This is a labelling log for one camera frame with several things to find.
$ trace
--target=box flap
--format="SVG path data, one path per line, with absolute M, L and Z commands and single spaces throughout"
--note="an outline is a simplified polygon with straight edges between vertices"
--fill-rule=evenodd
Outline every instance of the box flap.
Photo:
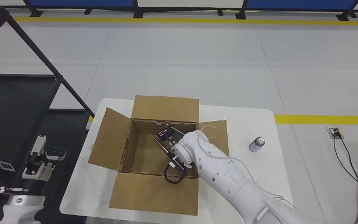
M 164 176 L 120 172 L 109 207 L 196 216 L 198 191 L 197 179 L 170 184 Z
M 166 96 L 135 96 L 133 119 L 199 122 L 199 100 Z
M 130 118 L 106 108 L 88 163 L 117 170 L 126 144 Z
M 211 144 L 215 145 L 227 156 L 229 156 L 228 129 L 226 120 L 199 123 L 199 130 L 204 132 Z

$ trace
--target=floor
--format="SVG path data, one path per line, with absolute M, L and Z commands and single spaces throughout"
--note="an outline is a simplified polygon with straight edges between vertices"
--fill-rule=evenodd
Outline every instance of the floor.
M 12 13 L 17 16 L 27 12 Z M 131 16 L 107 13 L 93 12 L 91 16 Z M 68 16 L 58 11 L 52 11 L 51 15 Z M 216 15 L 213 12 L 196 16 Z M 287 13 L 247 16 L 282 20 L 290 17 Z M 301 13 L 296 18 L 336 20 L 329 14 L 312 13 Z M 35 22 L 20 25 L 94 111 L 106 97 L 166 95 L 197 98 L 207 105 L 270 109 L 275 114 L 358 112 L 355 26 Z M 0 29 L 0 49 L 5 52 L 0 54 L 1 73 L 50 73 L 6 25 Z M 65 88 L 60 89 L 52 107 L 81 108 Z M 358 126 L 338 127 L 357 165 Z M 283 124 L 277 128 L 297 209 L 327 223 L 354 223 L 357 183 L 338 163 L 326 125 Z M 340 143 L 337 150 L 347 164 Z M 127 222 L 89 218 L 87 223 Z

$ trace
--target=cardboard box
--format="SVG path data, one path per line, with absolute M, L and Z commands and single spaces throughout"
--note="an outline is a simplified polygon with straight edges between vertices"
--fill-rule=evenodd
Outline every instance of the cardboard box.
M 136 96 L 131 118 L 107 108 L 88 162 L 118 172 L 110 208 L 197 215 L 196 167 L 179 184 L 163 176 L 170 160 L 154 139 L 167 123 L 184 133 L 217 127 L 203 132 L 229 155 L 226 121 L 199 123 L 199 100 Z

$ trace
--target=electrical outlet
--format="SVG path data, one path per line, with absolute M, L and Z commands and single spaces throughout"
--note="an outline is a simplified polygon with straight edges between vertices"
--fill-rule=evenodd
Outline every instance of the electrical outlet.
M 334 138 L 339 139 L 338 136 L 335 136 L 335 132 L 334 132 L 334 130 L 335 130 L 337 127 L 326 127 L 326 128 L 327 128 L 327 131 L 328 131 L 328 134 L 329 134 L 330 138 L 332 138 L 332 139 L 334 139 Z M 343 136 L 342 131 L 341 131 L 339 128 L 337 128 L 337 129 L 338 129 L 338 131 L 341 133 L 342 139 L 345 139 L 344 136 Z

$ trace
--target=railing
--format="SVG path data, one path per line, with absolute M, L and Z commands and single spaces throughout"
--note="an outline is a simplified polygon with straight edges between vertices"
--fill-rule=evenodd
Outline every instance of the railing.
M 91 10 L 131 11 L 134 18 L 143 18 L 146 12 L 168 12 L 168 11 L 197 11 L 217 10 L 222 16 L 224 10 L 238 10 L 237 19 L 246 19 L 247 10 L 260 11 L 317 11 L 317 12 L 342 12 L 337 15 L 341 21 L 347 21 L 348 16 L 356 17 L 354 14 L 358 0 L 23 0 L 24 6 L 5 7 L 27 7 L 31 16 L 39 17 L 41 8 L 83 8 L 86 15 Z

